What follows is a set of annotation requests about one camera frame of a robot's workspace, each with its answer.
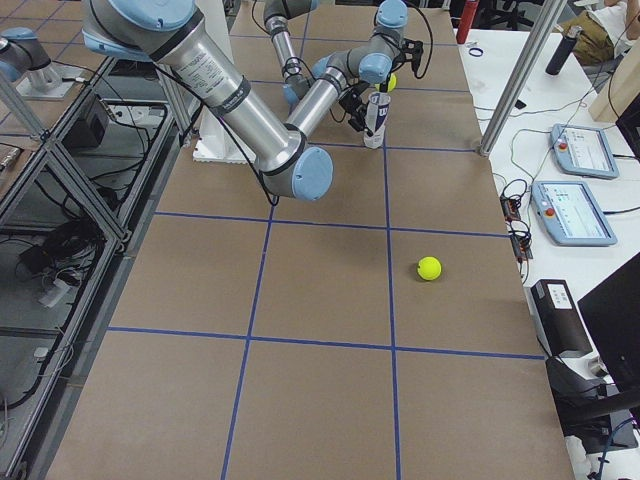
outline tennis ball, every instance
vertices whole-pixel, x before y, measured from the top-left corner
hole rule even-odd
[[[387,82],[387,92],[393,92],[393,89],[396,88],[398,84],[398,77],[396,77],[395,73],[392,73],[389,77],[389,82]],[[376,90],[380,90],[380,84],[376,83]]]
[[[442,265],[436,257],[424,257],[418,262],[418,275],[423,280],[435,280],[442,273]]]

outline chair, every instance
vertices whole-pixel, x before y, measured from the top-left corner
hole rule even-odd
[[[491,0],[491,5],[482,11],[482,21],[479,28],[490,29],[496,25],[506,24],[510,30],[517,31],[520,25],[533,27],[533,21],[525,17],[525,11],[520,9],[522,3],[542,5],[544,0],[505,0],[502,9],[498,8],[499,0]]]

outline label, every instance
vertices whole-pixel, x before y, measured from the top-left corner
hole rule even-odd
[[[569,294],[567,293],[567,289],[564,288],[564,285],[561,283],[549,283],[547,287],[549,288],[549,294],[556,309],[571,310],[571,300],[569,300]]]
[[[191,62],[177,70],[177,73],[202,98],[210,97],[227,80],[220,65],[205,52],[200,52]]]
[[[544,298],[544,288],[541,283],[536,283],[536,292],[538,292],[538,298]]]

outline table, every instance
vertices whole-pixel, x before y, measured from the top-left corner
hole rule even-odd
[[[483,55],[473,57],[468,54],[469,46],[459,47],[462,63],[469,79],[469,88],[474,98],[474,105],[477,107],[476,113],[481,129],[484,129],[488,123],[485,119],[491,116],[491,111],[485,109],[495,107],[506,87],[507,79],[527,35],[526,32],[471,30],[467,42],[482,48]],[[527,177],[510,161],[511,144],[516,135],[516,141],[513,141],[513,158],[516,163],[528,172],[534,173],[544,160],[536,180],[575,180],[578,178],[562,173],[551,155],[547,155],[549,150],[547,134],[518,133],[525,128],[548,132],[554,124],[567,122],[574,125],[606,128],[605,132],[612,152],[633,156],[617,127],[611,128],[611,124],[602,124],[591,119],[587,108],[595,99],[596,93],[573,56],[568,59],[557,76],[551,76],[544,72],[560,38],[560,34],[552,34],[544,46],[519,97],[527,106],[520,111],[514,109],[489,156],[493,171],[504,176],[507,180],[524,178],[527,182],[531,182],[531,178]],[[573,103],[560,111],[529,114],[530,112],[558,109],[570,102]],[[640,164],[634,159],[617,158],[616,162],[620,169],[618,179],[583,178],[588,183],[602,210],[622,210],[640,205],[640,190],[638,189],[640,187]],[[496,186],[498,192],[504,186],[498,177],[496,177]],[[528,198],[525,198],[524,205],[528,205]],[[565,279],[574,300],[577,301],[639,250],[637,232],[640,231],[640,213],[638,212],[607,217],[618,237],[616,245],[607,248],[568,248],[553,244],[531,210],[527,209],[523,214],[531,226],[534,255],[534,259],[529,262],[529,273],[525,287],[530,287],[543,278]],[[566,362],[583,376],[592,378],[593,375],[589,372],[587,363],[590,358],[596,355],[594,352],[582,359],[566,359]],[[611,464],[607,465],[605,469],[606,478],[613,479],[625,475],[633,478],[633,475],[640,468],[640,449],[614,452],[608,459],[611,460]]]
[[[286,118],[250,7],[234,58]],[[373,14],[321,6],[294,44],[313,64]],[[427,15],[433,73],[394,92],[384,148],[330,118],[311,136],[335,162],[317,203],[181,153],[49,480],[572,478],[450,19]]]

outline water bottle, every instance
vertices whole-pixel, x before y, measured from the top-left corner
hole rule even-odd
[[[576,43],[578,43],[578,37],[580,36],[581,32],[582,27],[578,25],[574,25],[569,29],[569,32],[564,37],[562,37],[562,40],[560,40],[560,45],[558,45],[558,48],[556,48],[556,51],[553,54],[553,57],[551,57],[551,60],[549,61],[549,65],[547,65],[547,69],[545,70],[545,72],[547,72],[549,75],[557,75],[558,73],[560,73],[562,66],[567,61],[567,58],[569,58],[569,54],[573,51]]]
[[[464,4],[464,10],[462,10],[462,17],[460,18],[460,24],[458,25],[458,33],[456,33],[456,42],[458,45],[462,45],[467,41],[467,35],[469,29],[473,23],[473,19],[476,16],[476,10],[478,10],[478,0],[467,0]]]
[[[391,95],[386,92],[369,94],[367,115],[365,116],[364,145],[367,148],[378,148],[384,141],[385,122],[389,113]]]

